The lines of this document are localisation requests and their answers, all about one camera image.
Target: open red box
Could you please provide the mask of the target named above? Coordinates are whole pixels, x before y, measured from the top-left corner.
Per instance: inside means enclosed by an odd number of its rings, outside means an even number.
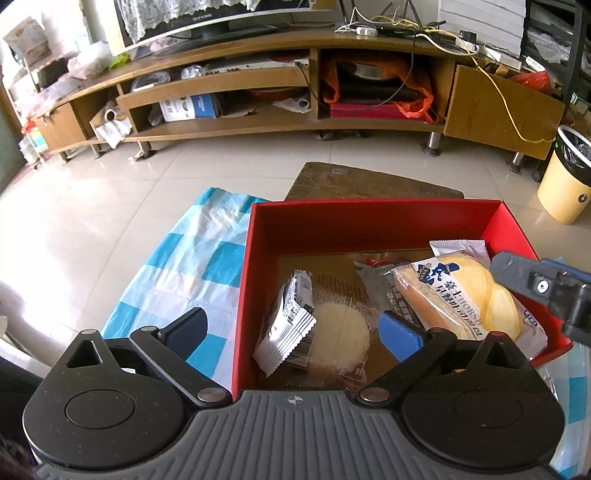
[[[242,270],[232,395],[257,388],[260,370],[252,353],[265,312],[277,296],[283,255],[336,254],[429,248],[430,240],[481,239],[492,256],[509,250],[537,259],[517,221],[499,200],[306,200],[252,206]],[[561,320],[518,296],[548,336],[532,360],[537,367],[569,351]]]

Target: blue cartoon logo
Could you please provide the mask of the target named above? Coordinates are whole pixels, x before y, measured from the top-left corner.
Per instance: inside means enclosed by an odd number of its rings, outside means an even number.
[[[433,285],[435,283],[435,279],[437,279],[437,281],[443,281],[441,276],[444,273],[449,275],[451,272],[455,272],[457,270],[460,270],[460,267],[455,263],[448,263],[447,265],[439,263],[435,268],[431,268],[431,264],[419,264],[418,279],[423,283]]]

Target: black trash bag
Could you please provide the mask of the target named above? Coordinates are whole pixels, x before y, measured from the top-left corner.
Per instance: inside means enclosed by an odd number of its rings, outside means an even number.
[[[564,168],[579,182],[585,184],[587,187],[591,187],[591,167],[579,158],[570,145],[567,145],[563,135],[589,161],[591,161],[591,145],[576,135],[574,131],[565,128],[559,129],[559,134],[556,136],[556,143],[554,144],[556,155],[562,162],[562,165],[564,165]]]

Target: cabinet leg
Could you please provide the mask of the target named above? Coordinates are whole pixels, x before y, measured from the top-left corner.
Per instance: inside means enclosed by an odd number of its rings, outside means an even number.
[[[138,142],[139,145],[139,152],[129,158],[131,161],[138,161],[144,160],[146,158],[150,158],[152,155],[156,153],[156,150],[152,150],[152,145],[150,142]]]
[[[429,134],[429,140],[426,144],[421,145],[421,149],[423,153],[430,155],[432,157],[438,157],[440,154],[439,151],[439,141],[441,140],[442,134],[438,134],[435,132],[431,132]]]
[[[510,162],[507,162],[507,166],[509,167],[509,170],[515,172],[515,173],[521,173],[521,164],[523,162],[523,153],[521,152],[517,152],[514,156],[513,156],[513,160],[511,160]]]
[[[71,158],[68,158],[67,152],[60,152],[60,157],[64,165],[71,160]]]
[[[100,145],[91,145],[90,148],[92,149],[93,153],[95,154],[95,158],[101,158],[105,152],[103,152],[103,149],[101,148]]]

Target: drawer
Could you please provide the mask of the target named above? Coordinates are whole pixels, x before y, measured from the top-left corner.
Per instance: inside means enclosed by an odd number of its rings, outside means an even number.
[[[59,106],[47,117],[37,118],[35,124],[52,152],[89,139],[69,103]]]
[[[564,111],[564,104],[549,95],[492,75],[505,96],[509,111],[524,142],[511,124],[503,100],[491,81],[479,70],[458,66],[443,134],[546,158]]]

